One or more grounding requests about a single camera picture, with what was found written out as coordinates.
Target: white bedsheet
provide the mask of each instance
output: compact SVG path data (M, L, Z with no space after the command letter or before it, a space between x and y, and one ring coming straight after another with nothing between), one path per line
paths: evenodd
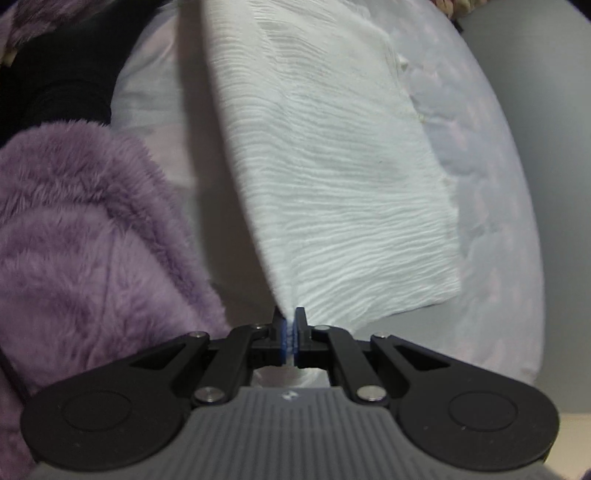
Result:
M537 230L519 156L496 97L453 26L428 0L358 2L408 62L401 78L439 162L457 181L462 292L369 322L494 371L532 381L543 347ZM199 4L172 6L120 77L113 126L142 136L181 194L198 250L234 323L268 321L273 299L241 215L209 98ZM190 83L193 88L184 89Z

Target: silver rivet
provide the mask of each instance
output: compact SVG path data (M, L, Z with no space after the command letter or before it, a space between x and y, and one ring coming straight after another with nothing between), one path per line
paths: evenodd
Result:
M387 392L378 385L365 385L357 390L357 396L365 401L382 401Z
M202 403L215 403L223 399L226 394L218 387L202 387L195 391L194 396Z

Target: white towel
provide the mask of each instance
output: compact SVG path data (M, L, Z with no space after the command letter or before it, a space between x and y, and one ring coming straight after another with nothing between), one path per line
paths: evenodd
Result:
M339 0L206 0L230 167L283 313L351 330L459 292L454 186L385 33Z

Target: purple fluffy blanket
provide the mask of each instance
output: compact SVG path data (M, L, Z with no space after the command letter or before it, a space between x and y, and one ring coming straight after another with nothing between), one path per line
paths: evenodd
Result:
M32 393L191 330L227 331L173 194L142 144L86 122L0 150L0 345ZM33 461L0 374L0 478Z

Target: gray ribbed gripper base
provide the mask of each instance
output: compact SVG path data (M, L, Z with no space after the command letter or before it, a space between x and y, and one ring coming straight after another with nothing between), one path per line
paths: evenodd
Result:
M195 410L152 458L103 473L42 464L30 480L559 480L541 463L503 473L445 465L402 434L389 412L349 401L340 387L242 388Z

